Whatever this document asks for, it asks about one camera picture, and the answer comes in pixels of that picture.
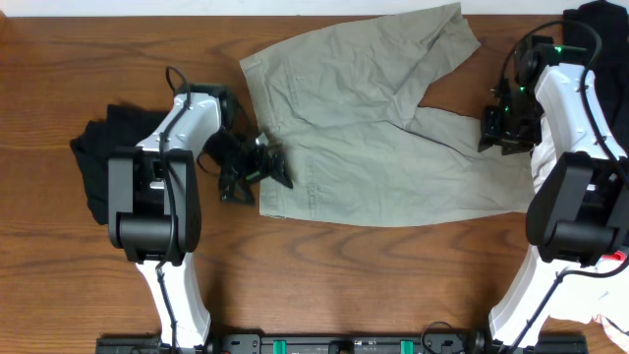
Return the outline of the khaki green shorts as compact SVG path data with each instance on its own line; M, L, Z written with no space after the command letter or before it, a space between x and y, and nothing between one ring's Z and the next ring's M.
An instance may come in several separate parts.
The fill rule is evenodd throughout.
M258 127L293 182L264 180L260 214L407 227L525 211L530 158L479 150L477 119L421 104L478 47L452 3L313 30L243 59Z

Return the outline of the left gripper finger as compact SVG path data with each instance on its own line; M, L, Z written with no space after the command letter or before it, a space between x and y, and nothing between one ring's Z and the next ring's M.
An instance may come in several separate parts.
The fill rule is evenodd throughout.
M248 174L236 170L222 170L218 180L219 196L223 203L253 206L256 203Z
M270 177L284 187L293 188L293 181L282 151L270 153L264 160L262 171L266 177Z

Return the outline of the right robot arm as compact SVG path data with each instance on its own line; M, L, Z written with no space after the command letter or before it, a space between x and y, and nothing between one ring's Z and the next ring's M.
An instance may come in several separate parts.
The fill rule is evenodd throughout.
M628 157L602 114L597 53L527 35L510 54L480 149L531 155L534 197L526 257L489 314L489 353L581 353L579 339L543 339L547 319L628 327Z

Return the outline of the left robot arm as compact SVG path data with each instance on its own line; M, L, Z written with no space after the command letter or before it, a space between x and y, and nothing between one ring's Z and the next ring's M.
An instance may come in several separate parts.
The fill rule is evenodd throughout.
M196 166L207 154L219 166L224 203L255 204L253 184L293 182L281 151L265 135L233 133L241 105L226 86L183 84L159 126L108 161L108 227L112 245L143 275L162 331L151 353L207 353L211 315L204 305L194 251L200 241Z

